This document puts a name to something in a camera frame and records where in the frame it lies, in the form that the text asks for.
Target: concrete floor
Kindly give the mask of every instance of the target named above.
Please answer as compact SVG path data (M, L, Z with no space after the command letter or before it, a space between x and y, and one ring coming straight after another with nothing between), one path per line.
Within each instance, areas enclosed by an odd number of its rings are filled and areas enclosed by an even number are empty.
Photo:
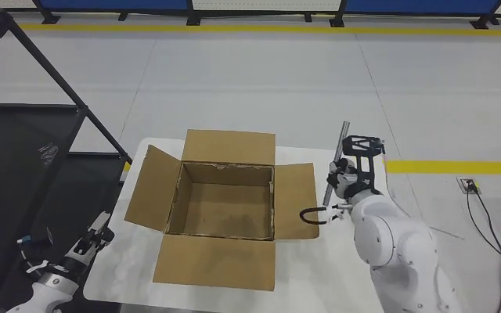
M107 23L102 16L83 20ZM463 20L425 22L378 19L377 26L470 27ZM352 18L348 23L366 27L370 22ZM272 132L280 146L334 149L342 121L351 122L351 134L385 139L388 159L497 161L501 156L499 38L28 34L132 156L143 138L183 139L188 128ZM0 41L0 56L2 102L70 103L15 38ZM72 149L113 151L90 123ZM412 216L462 237L436 232L441 263L464 312L494 312L501 297L499 255L471 224L456 176L393 174L389 185ZM474 177L500 228L501 177ZM487 232L481 208L471 202Z

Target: table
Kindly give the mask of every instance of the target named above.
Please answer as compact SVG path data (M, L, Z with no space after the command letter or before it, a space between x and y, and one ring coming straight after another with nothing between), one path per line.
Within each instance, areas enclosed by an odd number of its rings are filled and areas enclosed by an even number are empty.
M148 145L181 158L184 141L141 141L110 219L114 241L98 253L85 284L84 295L89 300L218 313L383 312L369 266L356 252L350 218L321 226L318 239L277 241L273 292L153 283L162 233L124 221ZM276 147L277 164L313 162L319 204L333 155L332 150ZM376 188L386 193L380 156L375 168ZM331 202L340 200L333 195Z

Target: yellow tape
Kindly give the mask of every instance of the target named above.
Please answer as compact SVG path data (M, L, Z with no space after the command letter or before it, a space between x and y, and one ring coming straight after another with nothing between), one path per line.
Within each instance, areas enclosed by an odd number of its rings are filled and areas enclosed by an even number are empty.
M500 30L431 29L431 28L382 28L382 27L311 27L280 25L86 25L86 24L21 24L25 31L92 31L92 32L186 32L186 33L234 33L278 32L303 34L401 34L441 36L501 36Z
M501 162L389 160L391 174L501 174Z

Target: cardboard box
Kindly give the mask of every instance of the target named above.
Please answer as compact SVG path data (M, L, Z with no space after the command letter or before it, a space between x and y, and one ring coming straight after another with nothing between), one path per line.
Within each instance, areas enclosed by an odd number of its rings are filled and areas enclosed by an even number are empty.
M312 239L313 164L275 165L275 135L194 131L148 147L125 220L164 233L154 282L273 290L275 239Z

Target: floor outlet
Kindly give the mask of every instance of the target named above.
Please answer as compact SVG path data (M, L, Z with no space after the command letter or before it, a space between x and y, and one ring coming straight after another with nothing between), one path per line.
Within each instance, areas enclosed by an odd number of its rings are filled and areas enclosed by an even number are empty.
M473 178L465 178L465 177L458 177L457 178L457 182L458 182L458 184L460 184L461 191L464 194L467 194L468 181L470 181L470 180L472 180L473 183L477 186L478 194L481 195L482 192L480 190L480 185ZM470 193L471 194L475 194L475 192L473 190L470 190Z

